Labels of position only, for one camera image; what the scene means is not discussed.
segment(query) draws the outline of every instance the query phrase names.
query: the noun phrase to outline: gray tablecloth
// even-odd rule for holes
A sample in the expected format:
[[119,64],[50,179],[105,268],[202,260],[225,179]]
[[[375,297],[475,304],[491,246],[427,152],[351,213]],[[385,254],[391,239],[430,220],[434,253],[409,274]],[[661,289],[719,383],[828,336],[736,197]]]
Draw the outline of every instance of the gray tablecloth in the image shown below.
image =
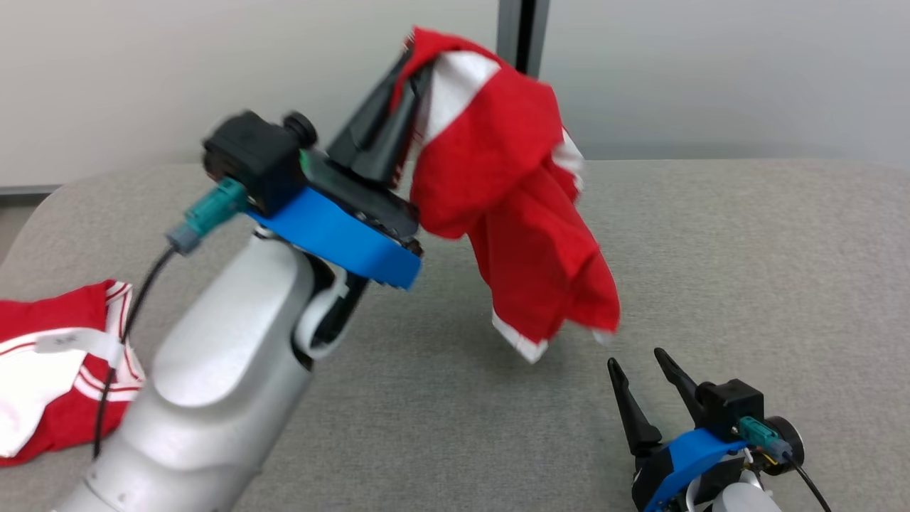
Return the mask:
[[[528,365],[490,326],[470,245],[424,236],[414,291],[370,290],[239,509],[631,511],[606,361],[670,438],[692,425],[653,360],[661,346],[696,381],[762,390],[835,510],[907,510],[910,175],[811,160],[589,172],[581,211],[622,298],[611,347],[569,326]],[[139,282],[208,187],[194,167],[63,187],[0,268],[0,296]],[[236,220],[166,269],[133,338],[144,362],[249,229]],[[82,446],[0,469],[0,509],[48,510],[89,458]],[[797,475],[766,482],[784,510],[819,509]]]

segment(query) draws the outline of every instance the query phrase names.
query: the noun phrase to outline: white wall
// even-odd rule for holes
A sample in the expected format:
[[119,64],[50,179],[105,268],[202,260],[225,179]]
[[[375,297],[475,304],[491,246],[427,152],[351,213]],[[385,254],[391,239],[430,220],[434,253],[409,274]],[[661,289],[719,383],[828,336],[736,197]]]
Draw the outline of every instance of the white wall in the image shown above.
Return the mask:
[[541,79],[588,158],[910,169],[907,0],[554,0]]
[[0,0],[0,188],[197,161],[242,108],[328,141],[414,24],[493,48],[493,0]]

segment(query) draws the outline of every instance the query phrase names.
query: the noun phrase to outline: folded red and white shirt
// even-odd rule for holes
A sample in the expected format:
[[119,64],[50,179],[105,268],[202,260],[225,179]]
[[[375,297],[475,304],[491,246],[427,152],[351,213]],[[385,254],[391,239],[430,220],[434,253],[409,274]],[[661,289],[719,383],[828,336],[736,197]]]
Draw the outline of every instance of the folded red and white shirt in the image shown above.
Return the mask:
[[574,206],[584,159],[552,89],[457,36],[415,28],[409,45],[399,90],[435,61],[415,123],[421,148],[410,198],[420,224],[470,237],[493,325],[528,361],[565,320],[605,342],[619,324],[619,297]]
[[[0,301],[0,466],[23,464],[46,451],[88,443],[109,371],[105,435],[136,397],[145,375],[123,335],[132,287],[105,281],[37,302]],[[107,342],[108,355],[71,349],[40,352],[42,340]]]

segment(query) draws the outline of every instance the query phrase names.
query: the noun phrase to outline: floor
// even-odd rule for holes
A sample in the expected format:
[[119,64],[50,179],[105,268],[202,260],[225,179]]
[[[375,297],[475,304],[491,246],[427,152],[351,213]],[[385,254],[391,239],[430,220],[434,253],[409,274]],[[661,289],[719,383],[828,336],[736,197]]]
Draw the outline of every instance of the floor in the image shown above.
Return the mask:
[[6,258],[15,235],[45,196],[0,196],[0,263]]

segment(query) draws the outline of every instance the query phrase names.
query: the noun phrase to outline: black circular cap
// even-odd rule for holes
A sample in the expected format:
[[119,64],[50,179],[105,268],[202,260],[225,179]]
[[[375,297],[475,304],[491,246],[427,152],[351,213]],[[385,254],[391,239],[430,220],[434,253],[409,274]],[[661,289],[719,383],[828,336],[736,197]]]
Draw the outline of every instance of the black circular cap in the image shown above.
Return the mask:
[[[790,446],[794,449],[793,459],[801,466],[805,462],[805,447],[803,446],[803,439],[800,437],[799,432],[796,431],[796,428],[781,416],[764,418],[764,424],[774,430],[781,439],[790,443]],[[793,470],[793,464],[781,461],[777,466],[770,466],[764,472],[771,476],[778,476]]]
[[286,130],[294,134],[301,149],[312,148],[319,141],[316,127],[313,126],[313,123],[309,122],[309,119],[307,119],[306,116],[297,111],[288,113],[284,117],[282,124]]

